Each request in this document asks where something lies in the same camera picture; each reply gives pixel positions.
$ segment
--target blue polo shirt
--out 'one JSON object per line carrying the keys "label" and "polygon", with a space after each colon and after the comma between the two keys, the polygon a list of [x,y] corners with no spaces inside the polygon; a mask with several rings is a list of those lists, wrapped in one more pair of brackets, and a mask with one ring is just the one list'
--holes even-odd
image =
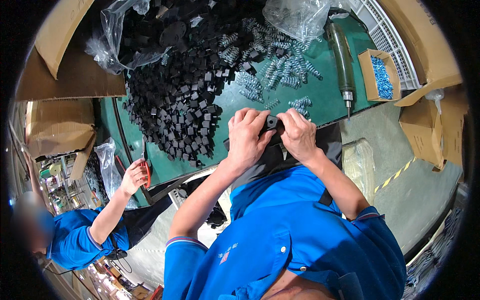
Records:
{"label": "blue polo shirt", "polygon": [[165,252],[168,300],[259,300],[282,269],[325,285],[338,299],[400,299],[402,252],[384,216],[365,208],[349,222],[304,166],[235,189],[233,222],[208,249],[176,237]]}
{"label": "blue polo shirt", "polygon": [[[113,250],[110,237],[99,245],[90,234],[90,227],[102,209],[103,207],[95,211],[77,209],[56,216],[55,234],[47,247],[47,258],[53,259],[65,269],[80,270],[110,254]],[[129,240],[125,226],[113,233],[113,237],[119,248],[128,250]]]}

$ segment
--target clear plastic bag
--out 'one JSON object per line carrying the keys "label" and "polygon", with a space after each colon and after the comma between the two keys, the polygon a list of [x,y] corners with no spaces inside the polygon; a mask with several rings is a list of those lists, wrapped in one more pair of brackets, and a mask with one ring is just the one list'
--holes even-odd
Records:
{"label": "clear plastic bag", "polygon": [[[352,11],[349,0],[330,0],[330,7],[338,7],[346,10],[347,12]],[[330,16],[330,19],[345,19],[348,17],[348,13],[338,13]]]}
{"label": "clear plastic bag", "polygon": [[373,149],[365,138],[342,147],[342,166],[347,175],[362,192],[368,204],[375,199],[375,163]]}
{"label": "clear plastic bag", "polygon": [[150,1],[116,0],[100,12],[102,28],[94,31],[86,43],[85,52],[93,56],[102,69],[115,75],[125,69],[133,70],[136,67],[155,62],[163,56],[163,53],[154,50],[149,53],[136,52],[133,60],[127,65],[120,63],[118,54],[123,31],[123,18],[130,7],[133,7],[139,14],[146,14],[150,8]]}
{"label": "clear plastic bag", "polygon": [[324,33],[330,0],[267,0],[263,14],[281,32],[312,41]]}
{"label": "clear plastic bag", "polygon": [[[120,187],[122,178],[117,167],[115,166],[115,141],[110,137],[105,143],[98,147],[94,147],[95,153],[100,160],[100,172],[102,173],[103,185],[109,199],[112,199],[115,191]],[[126,209],[138,208],[135,199],[130,197]]]}
{"label": "clear plastic bag", "polygon": [[442,106],[440,105],[440,100],[442,100],[444,97],[445,91],[442,88],[430,91],[425,95],[425,99],[435,102],[435,106],[437,106],[438,109],[438,114],[440,115],[442,114]]}

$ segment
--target hand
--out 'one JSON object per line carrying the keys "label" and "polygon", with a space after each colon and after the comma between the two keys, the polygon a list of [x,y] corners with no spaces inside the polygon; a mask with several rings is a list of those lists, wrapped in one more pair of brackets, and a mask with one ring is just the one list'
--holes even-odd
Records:
{"label": "hand", "polygon": [[238,175],[243,174],[260,159],[275,134],[275,130],[269,130],[258,137],[269,114],[269,110],[259,112],[244,108],[237,111],[228,122],[230,151],[226,160]]}
{"label": "hand", "polygon": [[279,113],[276,117],[282,120],[285,126],[284,130],[280,130],[283,145],[294,158],[305,165],[305,162],[320,150],[315,144],[317,127],[293,108]]}
{"label": "hand", "polygon": [[125,171],[123,180],[121,181],[120,189],[130,196],[137,192],[138,188],[147,183],[146,167],[140,166],[145,161],[144,158],[135,160]]}

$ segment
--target yellow black hazard tape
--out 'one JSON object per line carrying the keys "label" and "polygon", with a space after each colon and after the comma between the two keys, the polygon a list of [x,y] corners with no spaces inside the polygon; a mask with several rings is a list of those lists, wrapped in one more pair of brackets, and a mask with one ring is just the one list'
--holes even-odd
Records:
{"label": "yellow black hazard tape", "polygon": [[416,161],[417,158],[416,157],[413,157],[409,162],[407,162],[407,164],[401,168],[400,170],[398,170],[397,173],[395,173],[395,175],[392,175],[389,179],[385,180],[384,183],[382,183],[381,185],[377,186],[375,188],[375,191],[374,193],[378,192],[379,190],[383,189],[384,187],[386,187],[391,181],[395,180],[398,178],[398,176],[400,176],[400,174],[402,174],[403,172],[405,172],[406,169],[408,169],[408,167],[410,167],[410,164],[414,161]]}

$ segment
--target red handle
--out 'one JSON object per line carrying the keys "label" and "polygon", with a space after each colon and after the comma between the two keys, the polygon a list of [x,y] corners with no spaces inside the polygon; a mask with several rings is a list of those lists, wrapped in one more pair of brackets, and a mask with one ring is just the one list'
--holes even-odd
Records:
{"label": "red handle", "polygon": [[144,184],[144,188],[149,188],[150,187],[150,168],[148,167],[148,163],[146,161],[142,163],[142,166],[144,166],[147,169],[147,183]]}

